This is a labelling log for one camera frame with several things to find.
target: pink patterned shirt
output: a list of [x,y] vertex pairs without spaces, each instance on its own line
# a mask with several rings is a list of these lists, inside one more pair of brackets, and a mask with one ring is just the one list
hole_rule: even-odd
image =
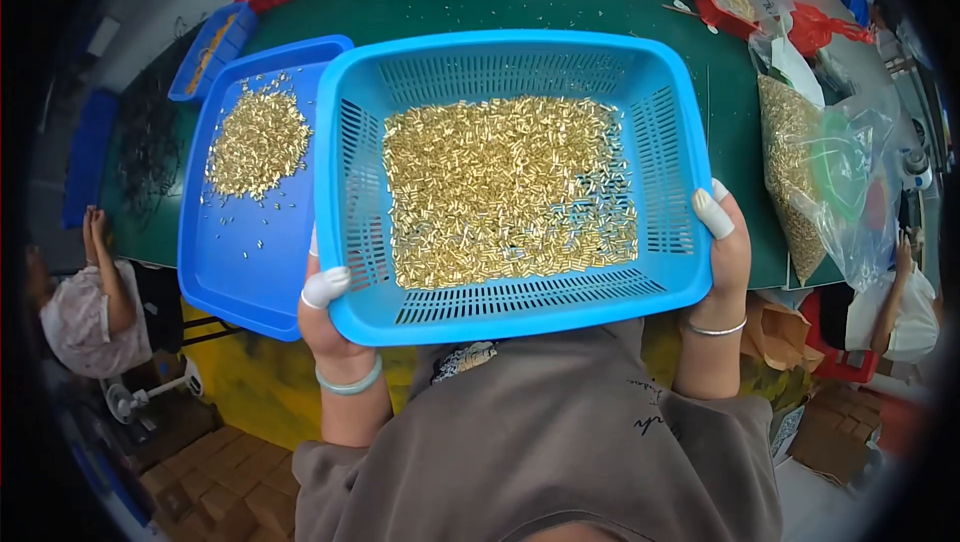
[[103,380],[143,364],[153,355],[134,268],[126,260],[115,260],[114,264],[136,305],[132,327],[111,336],[108,297],[97,266],[89,266],[62,282],[40,310],[51,350],[77,375]]

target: blue plastic bin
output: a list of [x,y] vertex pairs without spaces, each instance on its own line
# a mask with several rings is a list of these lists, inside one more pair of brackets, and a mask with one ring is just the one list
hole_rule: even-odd
[[[285,71],[292,81],[284,89],[292,85],[297,108],[316,129],[313,102],[320,76],[334,57],[353,47],[343,36],[287,44],[230,63],[213,83],[187,158],[176,245],[180,291],[194,307],[285,342],[300,338],[297,302],[314,222],[316,143],[310,141],[302,159],[307,169],[281,179],[279,188],[267,192],[263,208],[249,195],[231,197],[222,208],[216,196],[211,202],[205,195],[200,204],[201,193],[212,188],[204,170],[216,128],[236,106],[242,79],[248,78],[247,84],[257,90]],[[279,211],[274,203],[280,204]],[[263,248],[258,248],[258,240]]]
[[115,95],[98,90],[90,94],[79,113],[79,123],[70,142],[70,164],[63,187],[60,226],[64,229],[82,225],[87,206],[100,203],[100,181],[119,108]]
[[[213,48],[213,56],[206,63],[203,75],[197,83],[197,89],[193,93],[187,93],[186,87],[193,81],[193,76],[197,73],[201,60],[207,54],[213,37],[227,23],[231,15],[236,15],[236,19],[230,24],[230,27],[223,33],[220,43]],[[234,2],[229,6],[219,9],[210,18],[206,20],[203,27],[197,34],[197,39],[190,44],[190,50],[183,57],[179,69],[176,70],[174,82],[170,84],[170,92],[167,97],[174,102],[196,102],[202,104],[210,93],[210,87],[216,80],[224,67],[240,56],[240,51],[254,31],[257,30],[257,14],[251,10],[246,2]]]
[[[438,290],[395,283],[383,121],[423,105],[522,94],[591,97],[624,113],[636,206],[636,260],[585,273],[488,280]],[[495,339],[598,325],[692,305],[710,289],[712,238],[690,207],[711,170],[690,74],[667,46],[574,31],[442,34],[363,46],[319,82],[314,171],[324,268],[350,267],[330,305],[368,346]]]

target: green table surface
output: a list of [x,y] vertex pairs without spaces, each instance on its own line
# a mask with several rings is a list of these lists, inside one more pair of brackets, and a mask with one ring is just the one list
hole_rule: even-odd
[[[683,0],[693,7],[692,0]],[[710,166],[736,197],[750,229],[750,288],[799,286],[787,266],[786,242],[763,185],[757,76],[747,45],[714,35],[696,18],[663,8],[673,0],[294,0],[259,16],[244,55],[330,34],[357,46],[399,38],[479,29],[574,29],[663,42],[684,59],[693,78]],[[175,134],[183,142],[176,185],[156,199],[149,219],[122,210],[116,148],[107,154],[102,206],[111,215],[120,256],[177,264],[177,231],[189,144],[199,110],[177,106]],[[842,280],[827,258],[807,285]]]

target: basket slot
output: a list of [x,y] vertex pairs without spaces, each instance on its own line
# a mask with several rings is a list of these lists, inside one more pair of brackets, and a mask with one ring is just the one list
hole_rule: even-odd
[[663,88],[630,106],[646,212],[647,250],[693,254],[690,200],[681,172],[673,92]]
[[612,94],[632,60],[606,53],[431,56],[383,61],[379,69],[394,103],[422,106],[521,94]]
[[637,269],[522,284],[408,292],[398,325],[659,294],[665,289]]
[[345,195],[343,247],[357,291],[390,279],[384,219],[380,213],[379,123],[348,100],[340,103],[340,147]]

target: white shirt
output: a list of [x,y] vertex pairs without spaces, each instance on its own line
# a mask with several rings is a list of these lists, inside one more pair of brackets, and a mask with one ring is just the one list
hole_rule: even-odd
[[[887,272],[863,293],[853,297],[846,313],[847,350],[870,350],[870,338],[883,301],[894,283],[896,273]],[[930,280],[919,269],[908,276],[903,296],[896,307],[894,329],[884,358],[903,362],[917,362],[933,350],[940,333],[937,315],[931,303],[937,292]]]
[[150,360],[137,277],[126,260],[115,260],[126,292],[136,306],[132,327],[111,337],[108,296],[100,267],[89,266],[56,287],[53,298],[40,310],[40,322],[50,349],[77,375],[104,380]]

